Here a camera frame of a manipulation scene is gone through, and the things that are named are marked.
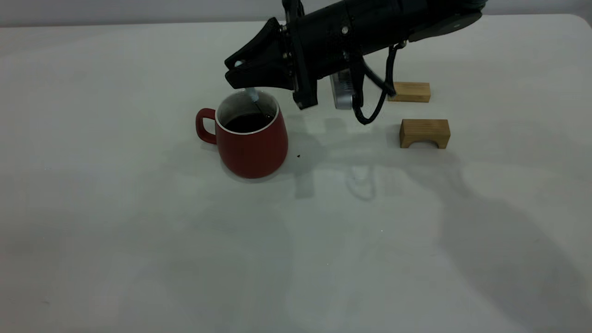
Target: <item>table surface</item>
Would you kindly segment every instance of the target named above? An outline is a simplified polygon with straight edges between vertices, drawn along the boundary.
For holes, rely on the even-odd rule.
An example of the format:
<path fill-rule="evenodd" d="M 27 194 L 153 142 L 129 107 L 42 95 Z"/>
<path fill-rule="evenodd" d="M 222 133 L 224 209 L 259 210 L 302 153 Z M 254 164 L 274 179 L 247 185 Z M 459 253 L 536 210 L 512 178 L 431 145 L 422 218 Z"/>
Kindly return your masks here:
<path fill-rule="evenodd" d="M 305 111 L 267 89 L 289 153 L 248 181 L 194 118 L 261 27 L 0 29 L 0 331 L 592 329 L 582 19 L 484 17 L 409 44 L 396 80 L 432 100 L 369 126 L 327 78 Z M 378 96 L 366 84 L 367 110 Z M 448 119 L 448 149 L 400 149 L 409 118 Z"/>

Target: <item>coffee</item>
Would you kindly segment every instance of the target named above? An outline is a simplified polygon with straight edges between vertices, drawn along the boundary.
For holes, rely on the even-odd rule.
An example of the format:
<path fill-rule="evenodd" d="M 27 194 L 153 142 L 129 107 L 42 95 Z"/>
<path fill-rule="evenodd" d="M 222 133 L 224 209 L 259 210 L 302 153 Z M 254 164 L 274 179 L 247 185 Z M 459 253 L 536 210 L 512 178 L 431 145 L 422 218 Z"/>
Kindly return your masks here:
<path fill-rule="evenodd" d="M 230 120 L 224 127 L 231 132 L 250 133 L 269 125 L 271 120 L 271 117 L 262 113 L 242 114 Z"/>

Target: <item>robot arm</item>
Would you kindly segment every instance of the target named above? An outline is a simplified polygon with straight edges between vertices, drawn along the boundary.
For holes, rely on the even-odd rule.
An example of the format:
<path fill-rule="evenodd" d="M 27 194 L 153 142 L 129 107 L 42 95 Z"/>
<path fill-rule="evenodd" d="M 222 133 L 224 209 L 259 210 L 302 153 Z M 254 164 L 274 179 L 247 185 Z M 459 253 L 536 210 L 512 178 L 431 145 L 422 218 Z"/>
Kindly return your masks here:
<path fill-rule="evenodd" d="M 253 40 L 225 61 L 229 69 L 226 79 L 236 89 L 293 90 L 294 101 L 305 109 L 317 105 L 317 80 L 333 75 L 336 107 L 353 108 L 361 123 L 371 123 L 385 96 L 396 94 L 392 66 L 397 50 L 407 41 L 441 36 L 471 25 L 481 18 L 486 2 L 342 0 L 304 15 L 300 0 L 282 0 L 286 25 L 271 18 Z M 382 80 L 363 56 L 386 47 L 387 75 Z M 235 67 L 237 61 L 242 65 Z M 369 119 L 360 110 L 365 76 L 383 91 L 379 107 Z"/>

